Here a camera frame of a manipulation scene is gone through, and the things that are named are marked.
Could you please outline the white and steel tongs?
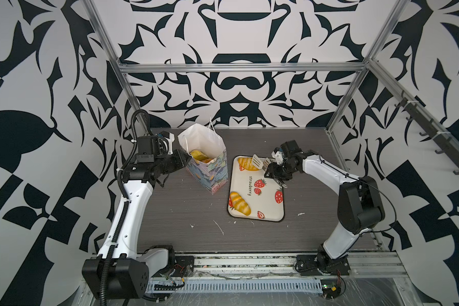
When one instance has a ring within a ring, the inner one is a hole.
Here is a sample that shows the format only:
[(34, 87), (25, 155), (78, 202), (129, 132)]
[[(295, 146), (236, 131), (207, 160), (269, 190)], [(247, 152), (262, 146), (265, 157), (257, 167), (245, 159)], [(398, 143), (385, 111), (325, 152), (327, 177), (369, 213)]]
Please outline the white and steel tongs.
[[(253, 167), (257, 168), (258, 170), (264, 170), (265, 172), (268, 170), (269, 165), (272, 163), (272, 160), (269, 158), (261, 159), (259, 158), (256, 154), (254, 154), (251, 158), (251, 164)], [(271, 178), (274, 180), (280, 187), (282, 188), (287, 188), (288, 186), (285, 185), (285, 183), (278, 179), (275, 178), (274, 175), (264, 175), (265, 177)]]

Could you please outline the colourful printed paper bag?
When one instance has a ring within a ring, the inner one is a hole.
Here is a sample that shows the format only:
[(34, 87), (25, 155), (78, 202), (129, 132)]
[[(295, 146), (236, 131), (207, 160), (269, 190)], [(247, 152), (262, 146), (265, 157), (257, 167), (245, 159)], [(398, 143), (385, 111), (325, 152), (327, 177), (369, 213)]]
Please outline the colourful printed paper bag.
[(178, 135), (178, 142), (188, 154), (192, 150), (200, 150), (212, 158), (210, 163), (192, 159), (187, 170), (206, 190), (215, 194), (228, 181), (228, 160), (223, 138), (212, 126), (195, 123)]

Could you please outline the long striped fake croissant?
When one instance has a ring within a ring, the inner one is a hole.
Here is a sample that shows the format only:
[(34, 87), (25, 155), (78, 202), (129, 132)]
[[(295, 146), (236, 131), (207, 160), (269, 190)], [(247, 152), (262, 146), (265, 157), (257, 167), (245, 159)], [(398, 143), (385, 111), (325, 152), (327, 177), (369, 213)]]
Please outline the long striped fake croissant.
[(240, 171), (244, 171), (244, 170), (247, 170), (247, 171), (258, 171), (259, 168), (255, 167), (253, 164), (252, 164), (252, 158), (244, 158), (244, 157), (240, 157), (237, 159), (238, 161), (238, 164), (239, 164), (239, 170)]

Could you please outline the column fake croissant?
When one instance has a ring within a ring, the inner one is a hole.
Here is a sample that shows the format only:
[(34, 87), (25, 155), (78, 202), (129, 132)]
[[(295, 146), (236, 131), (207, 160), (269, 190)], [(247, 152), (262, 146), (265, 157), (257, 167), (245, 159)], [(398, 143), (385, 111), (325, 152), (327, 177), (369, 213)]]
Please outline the column fake croissant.
[(192, 150), (190, 155), (193, 157), (193, 159), (201, 163), (210, 163), (212, 161), (212, 158), (200, 150)]

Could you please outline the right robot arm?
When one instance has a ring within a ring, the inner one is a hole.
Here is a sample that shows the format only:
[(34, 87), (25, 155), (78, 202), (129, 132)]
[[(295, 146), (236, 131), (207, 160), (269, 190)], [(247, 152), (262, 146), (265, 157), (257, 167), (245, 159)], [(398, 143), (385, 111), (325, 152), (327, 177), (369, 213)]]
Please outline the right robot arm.
[(300, 257), (295, 270), (301, 275), (336, 275), (346, 265), (349, 250), (386, 217), (381, 191), (372, 177), (358, 177), (335, 167), (316, 152), (273, 153), (264, 162), (265, 177), (281, 187), (293, 174), (305, 173), (324, 183), (338, 196), (338, 224), (311, 259)]

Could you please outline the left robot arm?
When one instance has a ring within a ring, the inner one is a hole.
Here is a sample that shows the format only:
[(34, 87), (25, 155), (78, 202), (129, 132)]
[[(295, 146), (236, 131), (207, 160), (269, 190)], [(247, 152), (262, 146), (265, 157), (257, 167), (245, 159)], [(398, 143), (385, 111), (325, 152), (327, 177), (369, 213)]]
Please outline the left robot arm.
[(145, 294), (150, 278), (175, 269), (172, 246), (155, 246), (139, 254), (138, 238), (155, 187), (164, 187), (170, 174), (185, 168), (192, 157), (173, 148), (174, 134), (153, 133), (145, 110), (133, 113), (130, 128), (133, 148), (116, 171), (121, 192), (117, 212), (97, 256), (82, 267), (82, 276), (100, 305), (109, 300), (122, 300), (124, 305), (131, 299), (153, 301)]

